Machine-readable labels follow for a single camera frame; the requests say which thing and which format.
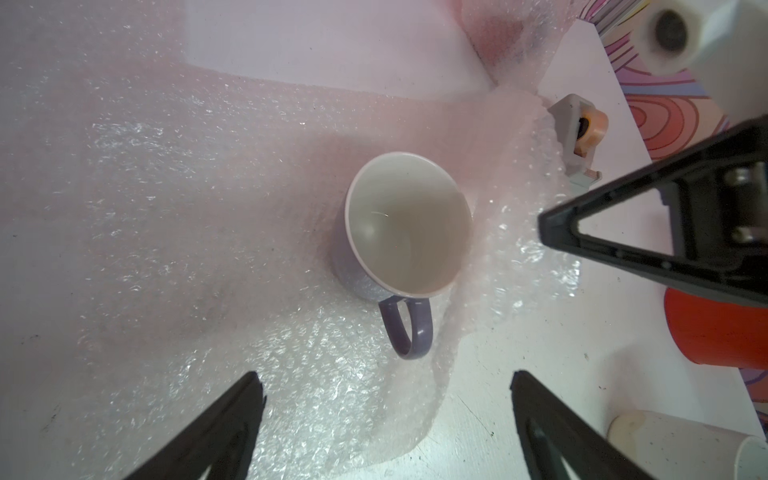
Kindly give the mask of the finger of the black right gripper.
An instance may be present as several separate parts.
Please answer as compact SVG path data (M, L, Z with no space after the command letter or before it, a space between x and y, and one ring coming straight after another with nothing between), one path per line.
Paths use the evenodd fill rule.
M717 301L767 303L767 118L538 217L541 242Z

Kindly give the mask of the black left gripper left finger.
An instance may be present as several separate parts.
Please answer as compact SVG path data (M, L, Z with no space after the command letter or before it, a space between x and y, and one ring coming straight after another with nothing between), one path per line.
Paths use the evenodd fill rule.
M244 479L266 405L263 384L249 371L130 479Z

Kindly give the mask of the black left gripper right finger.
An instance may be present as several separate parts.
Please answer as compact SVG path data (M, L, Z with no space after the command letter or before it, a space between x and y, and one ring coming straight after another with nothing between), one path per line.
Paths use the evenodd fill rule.
M648 479L530 372L514 373L512 408L532 479Z

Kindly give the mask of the lilac mug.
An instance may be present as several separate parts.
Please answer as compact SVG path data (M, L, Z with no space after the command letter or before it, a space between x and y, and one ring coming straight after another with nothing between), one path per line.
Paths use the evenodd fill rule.
M351 181L333 227L331 264L342 285L377 304L400 358L430 351L430 300L461 271L471 228L456 181L422 156L379 155Z

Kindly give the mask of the red mug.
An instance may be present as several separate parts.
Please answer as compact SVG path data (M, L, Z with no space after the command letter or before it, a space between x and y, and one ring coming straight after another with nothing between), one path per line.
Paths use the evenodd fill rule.
M473 26L472 44L483 63L490 68L500 63L522 35L519 19L486 16Z

